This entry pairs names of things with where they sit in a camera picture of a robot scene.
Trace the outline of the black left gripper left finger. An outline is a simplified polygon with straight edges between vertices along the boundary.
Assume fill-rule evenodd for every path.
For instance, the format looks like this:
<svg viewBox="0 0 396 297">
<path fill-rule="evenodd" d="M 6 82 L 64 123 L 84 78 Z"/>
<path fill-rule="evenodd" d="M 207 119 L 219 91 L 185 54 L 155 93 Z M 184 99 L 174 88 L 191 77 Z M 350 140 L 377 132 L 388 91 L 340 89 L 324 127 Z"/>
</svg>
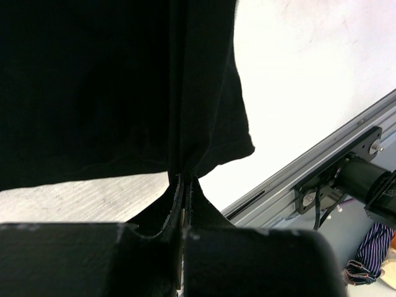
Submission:
<svg viewBox="0 0 396 297">
<path fill-rule="evenodd" d="M 2 296 L 175 296 L 183 179 L 124 223 L 3 223 Z"/>
</svg>

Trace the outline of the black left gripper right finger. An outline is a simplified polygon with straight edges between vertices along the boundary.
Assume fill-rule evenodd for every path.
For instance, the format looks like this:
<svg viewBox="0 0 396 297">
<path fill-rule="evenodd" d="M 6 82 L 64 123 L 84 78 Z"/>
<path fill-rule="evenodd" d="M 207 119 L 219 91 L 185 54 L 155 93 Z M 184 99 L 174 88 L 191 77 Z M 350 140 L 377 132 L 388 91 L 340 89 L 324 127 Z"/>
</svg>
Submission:
<svg viewBox="0 0 396 297">
<path fill-rule="evenodd" d="M 185 296 L 346 296 L 337 259 L 312 230 L 238 228 L 186 188 Z"/>
</svg>

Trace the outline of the black underwear with beige waistband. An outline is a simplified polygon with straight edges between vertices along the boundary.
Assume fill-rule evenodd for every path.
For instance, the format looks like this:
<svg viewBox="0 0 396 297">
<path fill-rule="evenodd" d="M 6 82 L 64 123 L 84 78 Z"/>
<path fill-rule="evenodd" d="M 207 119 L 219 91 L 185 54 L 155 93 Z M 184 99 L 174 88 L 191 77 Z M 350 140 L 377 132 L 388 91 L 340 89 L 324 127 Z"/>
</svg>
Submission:
<svg viewBox="0 0 396 297">
<path fill-rule="evenodd" d="M 250 156 L 235 1 L 2 1 L 1 189 Z"/>
</svg>

